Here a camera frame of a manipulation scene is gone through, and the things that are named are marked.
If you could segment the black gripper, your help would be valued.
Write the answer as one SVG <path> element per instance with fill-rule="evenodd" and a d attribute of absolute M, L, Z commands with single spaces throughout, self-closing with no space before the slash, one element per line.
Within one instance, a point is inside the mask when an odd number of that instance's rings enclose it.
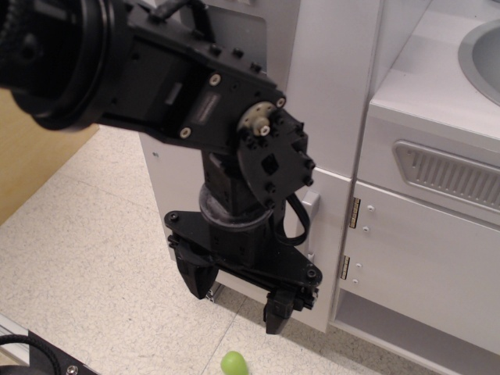
<path fill-rule="evenodd" d="M 247 191 L 218 197 L 207 186 L 200 210 L 171 211 L 164 222 L 177 268 L 189 291 L 204 299 L 220 271 L 266 290 L 267 334 L 280 334 L 293 311 L 312 309 L 323 274 L 299 250 L 309 218 L 294 192 L 277 197 L 267 184 L 264 202 Z"/>

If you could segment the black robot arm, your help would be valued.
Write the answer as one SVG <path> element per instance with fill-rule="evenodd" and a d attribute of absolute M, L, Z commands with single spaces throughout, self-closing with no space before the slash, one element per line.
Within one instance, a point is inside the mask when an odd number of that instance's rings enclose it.
<path fill-rule="evenodd" d="M 198 149 L 199 210 L 164 219 L 190 292 L 220 271 L 265 289 L 268 334 L 314 306 L 322 273 L 306 235 L 284 231 L 287 207 L 310 228 L 307 134 L 261 66 L 216 43 L 203 2 L 4 1 L 1 86 L 48 130 L 101 123 Z"/>

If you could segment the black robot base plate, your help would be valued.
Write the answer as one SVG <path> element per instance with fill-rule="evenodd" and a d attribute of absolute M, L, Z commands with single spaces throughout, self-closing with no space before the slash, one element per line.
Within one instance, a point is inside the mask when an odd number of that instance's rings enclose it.
<path fill-rule="evenodd" d="M 5 334 L 1 346 L 25 345 L 29 348 L 27 365 L 1 365 L 1 374 L 80 374 L 97 375 L 89 365 L 54 346 L 37 334 Z"/>

